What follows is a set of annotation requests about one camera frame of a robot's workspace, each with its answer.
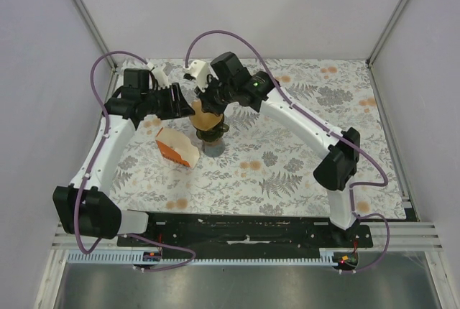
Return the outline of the brown paper coffee filter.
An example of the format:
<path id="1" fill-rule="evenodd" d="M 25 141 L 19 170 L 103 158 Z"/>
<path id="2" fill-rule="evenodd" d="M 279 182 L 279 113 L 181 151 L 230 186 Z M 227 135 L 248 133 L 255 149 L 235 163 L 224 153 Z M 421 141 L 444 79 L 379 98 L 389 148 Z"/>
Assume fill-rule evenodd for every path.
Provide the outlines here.
<path id="1" fill-rule="evenodd" d="M 194 128 L 201 131 L 208 131 L 217 126 L 223 119 L 224 115 L 204 112 L 201 100 L 195 100 L 191 104 L 194 115 L 190 117 L 190 122 Z"/>

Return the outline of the dark glass dripper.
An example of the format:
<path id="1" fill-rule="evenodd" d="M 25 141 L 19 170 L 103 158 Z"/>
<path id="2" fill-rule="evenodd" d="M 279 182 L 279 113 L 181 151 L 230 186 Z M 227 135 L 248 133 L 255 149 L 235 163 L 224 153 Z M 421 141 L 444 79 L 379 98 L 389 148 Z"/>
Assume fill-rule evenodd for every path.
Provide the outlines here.
<path id="1" fill-rule="evenodd" d="M 213 142 L 221 139 L 229 131 L 229 126 L 225 123 L 225 117 L 223 117 L 222 121 L 211 130 L 201 131 L 196 128 L 195 130 L 197 138 L 205 142 Z"/>

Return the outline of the orange coffee filter box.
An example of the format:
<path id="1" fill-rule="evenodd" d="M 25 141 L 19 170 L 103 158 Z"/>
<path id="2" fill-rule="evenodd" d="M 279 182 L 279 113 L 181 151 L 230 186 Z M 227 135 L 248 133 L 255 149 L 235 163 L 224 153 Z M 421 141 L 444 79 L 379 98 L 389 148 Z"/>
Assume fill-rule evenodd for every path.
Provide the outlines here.
<path id="1" fill-rule="evenodd" d="M 161 155 L 180 165 L 193 169 L 199 158 L 200 152 L 191 140 L 182 132 L 170 128 L 161 128 L 155 136 L 155 141 Z"/>

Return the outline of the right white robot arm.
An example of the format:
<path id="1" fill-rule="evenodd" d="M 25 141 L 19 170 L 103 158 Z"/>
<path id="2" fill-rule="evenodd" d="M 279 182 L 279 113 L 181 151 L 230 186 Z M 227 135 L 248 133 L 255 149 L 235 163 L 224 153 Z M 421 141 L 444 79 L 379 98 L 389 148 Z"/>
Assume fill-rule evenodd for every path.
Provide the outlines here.
<path id="1" fill-rule="evenodd" d="M 282 124 L 317 154 L 321 161 L 313 176 L 327 192 L 329 238 L 340 247 L 352 242 L 357 218 L 348 191 L 359 161 L 359 132 L 331 126 L 289 97 L 266 70 L 251 74 L 232 52 L 210 63 L 194 60 L 185 71 L 195 79 L 195 94 L 206 113 L 222 114 L 230 103 L 251 108 Z"/>

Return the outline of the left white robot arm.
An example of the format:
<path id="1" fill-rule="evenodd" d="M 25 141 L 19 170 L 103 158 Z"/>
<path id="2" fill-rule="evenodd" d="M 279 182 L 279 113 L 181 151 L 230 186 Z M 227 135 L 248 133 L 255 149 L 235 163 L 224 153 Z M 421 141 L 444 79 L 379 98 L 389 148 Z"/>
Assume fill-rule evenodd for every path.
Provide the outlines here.
<path id="1" fill-rule="evenodd" d="M 170 69 L 128 68 L 121 85 L 103 104 L 102 120 L 91 150 L 67 186 L 56 187 L 52 200 L 68 234 L 112 239 L 133 234 L 142 246 L 153 245 L 158 228 L 143 211 L 122 210 L 109 197 L 115 170 L 125 147 L 148 115 L 161 120 L 194 114 Z"/>

